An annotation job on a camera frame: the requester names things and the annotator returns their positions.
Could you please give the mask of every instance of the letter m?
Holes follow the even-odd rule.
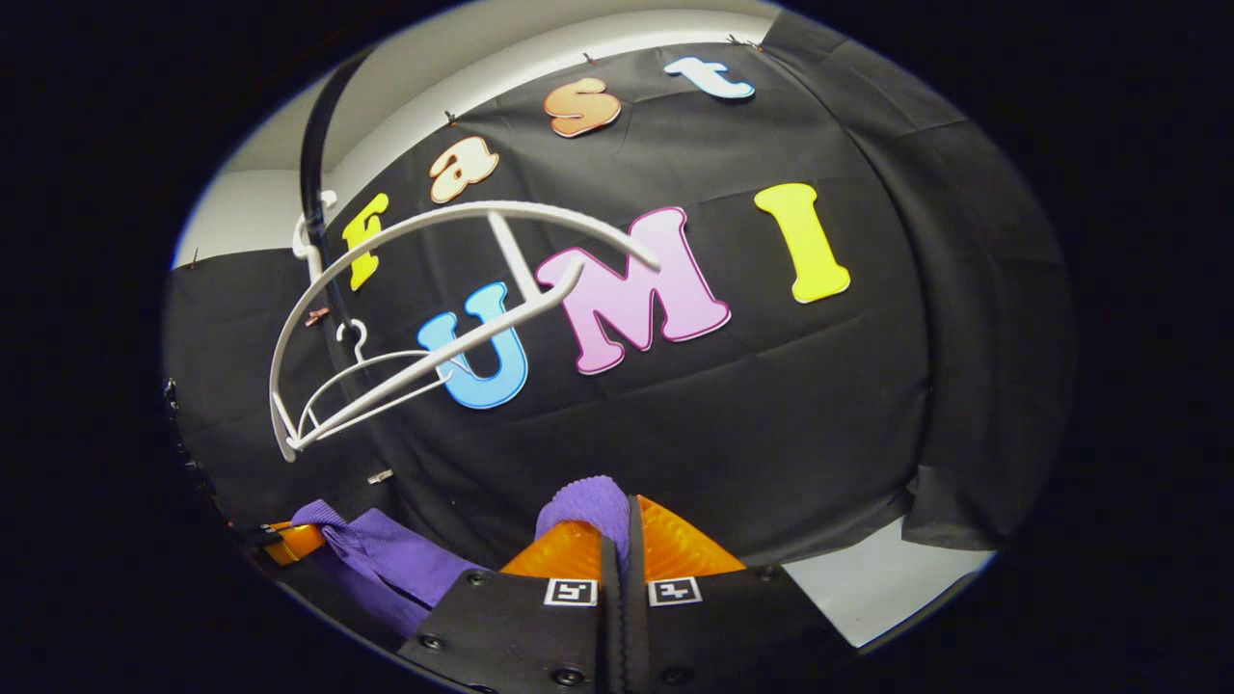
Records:
[[[623,278],[581,248],[566,248],[536,269],[540,284],[553,285],[575,258],[584,261],[579,284],[561,303],[579,340],[580,373],[611,369],[626,356],[605,335],[600,319],[640,352],[650,349],[655,298],[665,315],[660,333],[669,342],[692,340],[728,322],[728,304],[717,301],[707,288],[686,243],[685,226],[686,212],[680,207],[650,211],[629,225],[631,238],[660,259],[659,273],[627,258]]]

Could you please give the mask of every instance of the black fabric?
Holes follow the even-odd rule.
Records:
[[[437,389],[288,464],[265,377],[304,265],[260,252],[175,270],[168,370],[186,412],[196,409],[190,446],[210,469],[232,467],[221,470],[221,500],[268,522],[316,498],[341,508],[332,495],[390,468],[391,517],[490,567],[527,545],[557,489],[595,474],[674,509],[747,563],[847,547],[906,512],[908,540],[998,546],[1049,469],[1070,389],[1069,296],[1045,217],[976,127],[885,59],[790,14],[764,48],[661,47],[532,80],[427,136],[327,227],[338,257],[342,227],[378,193],[390,200],[386,227],[438,209],[429,165],[479,135],[501,161],[452,203],[532,200],[621,228],[682,207],[694,257],[732,309],[713,333],[665,341],[656,305],[650,349],[627,345],[618,367],[585,377],[554,310],[517,328],[529,377],[508,403],[470,410]],[[728,102],[663,73],[684,56],[724,63],[755,95]],[[622,114],[565,140],[548,127],[544,95],[582,77],[605,80]],[[792,182],[818,191],[816,211],[853,278],[805,305],[790,294],[795,272],[775,220],[753,204]],[[580,247],[624,268],[578,233],[511,226],[532,267]],[[507,307],[521,303],[482,220],[418,231],[376,254],[358,291],[341,283],[369,328],[368,354],[418,348],[420,326],[441,312],[458,316],[458,335],[478,326],[463,305],[487,283],[507,284]],[[294,335],[290,410],[344,363],[332,320],[322,324]],[[497,367],[490,346],[468,359],[481,375]]]

